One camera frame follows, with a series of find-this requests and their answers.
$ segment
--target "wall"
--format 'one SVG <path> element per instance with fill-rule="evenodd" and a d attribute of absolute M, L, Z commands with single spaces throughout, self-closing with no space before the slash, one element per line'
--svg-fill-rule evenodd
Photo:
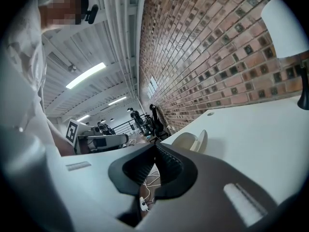
<path fill-rule="evenodd" d="M 140 99 L 176 130 L 207 109 L 298 95 L 297 58 L 278 60 L 261 19 L 270 0 L 146 0 Z M 300 55 L 308 64 L 308 52 Z M 158 89 L 149 100 L 151 76 Z"/>
<path fill-rule="evenodd" d="M 121 106 L 117 107 L 116 109 L 112 110 L 109 113 L 102 114 L 99 117 L 99 119 L 89 121 L 89 123 L 90 123 L 91 126 L 96 126 L 98 121 L 101 121 L 101 119 L 104 119 L 104 120 L 106 120 L 106 122 L 105 122 L 106 124 L 108 124 L 111 128 L 114 128 L 116 126 L 119 126 L 119 125 L 131 120 L 130 112 L 126 111 L 129 107 L 133 107 L 133 109 L 137 110 L 140 113 L 140 115 L 143 114 L 143 111 L 141 110 L 138 101 L 134 101 L 134 102 L 131 102 L 127 105 L 121 105 Z"/>

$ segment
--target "white pipe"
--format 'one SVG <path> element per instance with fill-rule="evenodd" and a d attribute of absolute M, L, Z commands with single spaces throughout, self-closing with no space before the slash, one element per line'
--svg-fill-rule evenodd
<path fill-rule="evenodd" d="M 137 98 L 137 100 L 139 101 L 140 108 L 143 110 L 144 114 L 146 114 L 146 113 L 145 113 L 145 110 L 144 110 L 144 108 L 143 108 L 143 106 L 141 105 L 141 102 L 140 102 L 139 98 Z"/>
<path fill-rule="evenodd" d="M 109 30 L 110 30 L 110 33 L 111 33 L 112 42 L 116 44 L 117 41 L 116 41 L 116 38 L 115 38 L 114 28 L 112 26 L 112 16 L 111 16 L 111 11 L 110 11 L 110 0 L 104 0 L 104 5 L 105 5 L 105 12 L 106 12 L 106 17 L 107 17 L 107 23 L 108 23 Z M 122 63 L 120 61 L 117 45 L 114 45 L 114 48 L 115 48 L 116 56 L 118 58 L 118 62 L 119 62 L 119 65 L 120 65 L 121 73 L 124 76 L 124 79 L 125 79 L 125 82 L 126 82 L 126 86 L 129 89 L 130 96 L 133 97 L 132 94 L 131 94 L 130 87 L 129 87 L 127 81 L 126 81 L 126 75 L 124 73 Z"/>
<path fill-rule="evenodd" d="M 132 68 L 131 68 L 131 47 L 130 47 L 130 32 L 129 32 L 129 16 L 128 16 L 128 10 L 127 6 L 129 4 L 129 0 L 125 0 L 125 27 L 126 27 L 126 54 L 128 57 L 128 62 L 129 62 L 129 69 L 131 73 L 131 79 L 133 81 L 133 73 L 132 73 Z"/>
<path fill-rule="evenodd" d="M 125 67 L 126 67 L 126 72 L 128 75 L 130 75 L 130 70 L 127 64 L 126 60 L 126 50 L 125 50 L 125 41 L 124 41 L 124 32 L 122 29 L 122 20 L 121 20 L 121 8 L 120 8 L 120 0 L 115 0 L 115 5 L 116 5 L 116 17 L 117 17 L 117 26 L 118 26 L 118 33 L 119 33 L 119 40 L 120 40 L 120 47 L 121 47 L 121 53 L 123 60 L 125 62 Z M 131 79 L 129 76 L 130 84 L 132 87 L 132 92 L 134 94 L 134 86 L 133 86 L 133 78 Z"/>
<path fill-rule="evenodd" d="M 143 17 L 145 0 L 139 0 L 136 15 L 136 75 L 137 75 L 137 92 L 138 97 L 140 97 L 140 31 L 141 31 L 141 21 Z"/>

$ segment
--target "white desk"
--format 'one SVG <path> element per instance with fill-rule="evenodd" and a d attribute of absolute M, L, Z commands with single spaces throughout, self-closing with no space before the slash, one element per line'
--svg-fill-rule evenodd
<path fill-rule="evenodd" d="M 228 162 L 281 203 L 300 189 L 309 169 L 309 111 L 300 109 L 298 100 L 208 110 L 163 142 L 171 144 L 183 132 L 199 136 L 205 129 L 204 154 Z"/>

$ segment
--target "ceiling light fixture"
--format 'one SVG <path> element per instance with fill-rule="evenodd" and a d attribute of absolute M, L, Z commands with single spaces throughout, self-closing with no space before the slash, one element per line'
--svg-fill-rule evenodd
<path fill-rule="evenodd" d="M 82 121 L 83 119 L 88 118 L 89 116 L 90 116 L 90 115 L 85 115 L 84 117 L 81 117 L 80 119 L 78 119 L 77 122 L 80 122 L 80 121 Z"/>
<path fill-rule="evenodd" d="M 116 101 L 113 101 L 112 103 L 109 103 L 108 105 L 109 105 L 109 106 L 110 106 L 110 105 L 113 105 L 113 104 L 115 104 L 116 102 L 122 101 L 122 100 L 124 100 L 124 99 L 126 99 L 126 96 L 124 96 L 123 98 L 120 98 L 120 99 L 118 99 L 118 100 L 116 100 Z"/>
<path fill-rule="evenodd" d="M 94 67 L 92 67 L 91 69 L 89 69 L 88 71 L 85 71 L 83 74 L 79 75 L 78 77 L 76 77 L 73 81 L 71 81 L 68 85 L 66 85 L 67 88 L 71 89 L 73 87 L 75 87 L 76 85 L 78 85 L 81 81 L 85 80 L 87 77 L 93 75 L 94 73 L 98 72 L 99 70 L 102 70 L 103 68 L 105 68 L 105 64 L 104 63 L 100 63 Z"/>

